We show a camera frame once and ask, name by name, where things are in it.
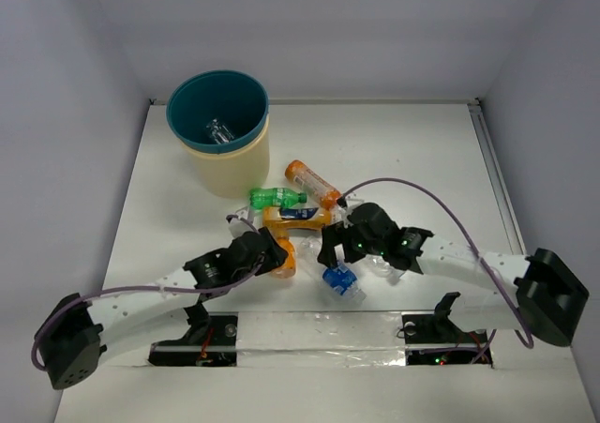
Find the small orange bottle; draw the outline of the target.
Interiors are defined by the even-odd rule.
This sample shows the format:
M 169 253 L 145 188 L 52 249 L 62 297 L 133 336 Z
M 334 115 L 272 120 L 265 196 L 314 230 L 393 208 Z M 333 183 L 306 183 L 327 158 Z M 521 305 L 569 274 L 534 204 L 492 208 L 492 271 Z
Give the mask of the small orange bottle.
M 283 265 L 273 269 L 270 275 L 277 279 L 289 279 L 296 273 L 295 248 L 289 238 L 278 238 L 277 243 L 286 250 L 287 258 Z

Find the clear bottle blue label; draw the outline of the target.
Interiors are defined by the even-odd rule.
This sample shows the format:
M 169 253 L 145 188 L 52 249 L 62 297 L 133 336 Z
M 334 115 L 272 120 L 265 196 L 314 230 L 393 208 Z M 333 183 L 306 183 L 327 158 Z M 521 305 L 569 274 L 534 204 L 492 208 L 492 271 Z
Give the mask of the clear bottle blue label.
M 360 305 L 366 294 L 360 287 L 358 278 L 343 263 L 337 262 L 334 267 L 320 264 L 317 257 L 321 248 L 321 239 L 316 236 L 309 236 L 300 243 L 297 255 L 304 270 L 330 299 Z

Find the clear bottle white cap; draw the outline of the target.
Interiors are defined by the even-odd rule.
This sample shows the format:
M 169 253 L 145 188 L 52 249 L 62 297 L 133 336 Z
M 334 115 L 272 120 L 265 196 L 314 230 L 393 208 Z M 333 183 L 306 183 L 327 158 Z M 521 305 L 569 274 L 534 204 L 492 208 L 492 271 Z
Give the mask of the clear bottle white cap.
M 204 127 L 204 132 L 212 144 L 228 144 L 236 139 L 234 132 L 223 121 L 214 118 Z

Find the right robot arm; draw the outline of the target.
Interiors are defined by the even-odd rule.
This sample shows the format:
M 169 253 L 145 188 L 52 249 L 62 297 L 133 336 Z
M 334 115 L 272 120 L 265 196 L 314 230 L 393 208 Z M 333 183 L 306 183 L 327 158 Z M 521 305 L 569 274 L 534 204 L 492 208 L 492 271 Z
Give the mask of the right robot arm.
M 433 333 L 441 340 L 453 340 L 462 332 L 512 329 L 566 347 L 590 297 L 552 250 L 537 249 L 530 255 L 481 252 L 430 230 L 400 227 L 375 203 L 354 206 L 342 220 L 322 228 L 319 263 L 334 266 L 337 247 L 347 264 L 378 256 L 396 270 L 484 289 L 479 296 L 459 291 L 443 296 L 431 317 Z

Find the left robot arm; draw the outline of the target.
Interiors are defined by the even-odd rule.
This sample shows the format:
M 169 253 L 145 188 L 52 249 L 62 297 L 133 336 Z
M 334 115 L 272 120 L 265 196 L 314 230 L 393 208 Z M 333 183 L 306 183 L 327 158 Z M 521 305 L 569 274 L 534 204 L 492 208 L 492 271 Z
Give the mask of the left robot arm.
M 96 294 L 62 298 L 34 336 L 31 360 L 55 390 L 88 378 L 124 352 L 124 342 L 157 318 L 181 311 L 177 343 L 202 343 L 210 325 L 206 301 L 282 266 L 287 251 L 266 229 L 250 230 L 226 248 L 185 262 L 144 285 L 118 286 Z

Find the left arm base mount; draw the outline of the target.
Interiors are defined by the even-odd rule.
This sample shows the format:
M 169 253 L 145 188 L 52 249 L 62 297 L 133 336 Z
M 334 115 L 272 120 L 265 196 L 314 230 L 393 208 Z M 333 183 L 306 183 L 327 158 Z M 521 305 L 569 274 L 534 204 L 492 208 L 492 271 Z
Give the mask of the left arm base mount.
M 203 305 L 187 308 L 187 332 L 176 340 L 151 345 L 147 361 L 154 367 L 235 367 L 238 314 L 210 314 Z

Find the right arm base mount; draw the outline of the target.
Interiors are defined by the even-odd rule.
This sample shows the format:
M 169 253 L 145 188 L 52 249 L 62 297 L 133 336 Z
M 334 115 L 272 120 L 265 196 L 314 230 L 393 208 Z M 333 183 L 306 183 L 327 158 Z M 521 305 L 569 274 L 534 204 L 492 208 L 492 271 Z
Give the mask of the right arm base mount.
M 459 292 L 446 294 L 431 313 L 404 313 L 396 337 L 408 366 L 491 365 L 488 334 L 464 332 L 449 320 Z

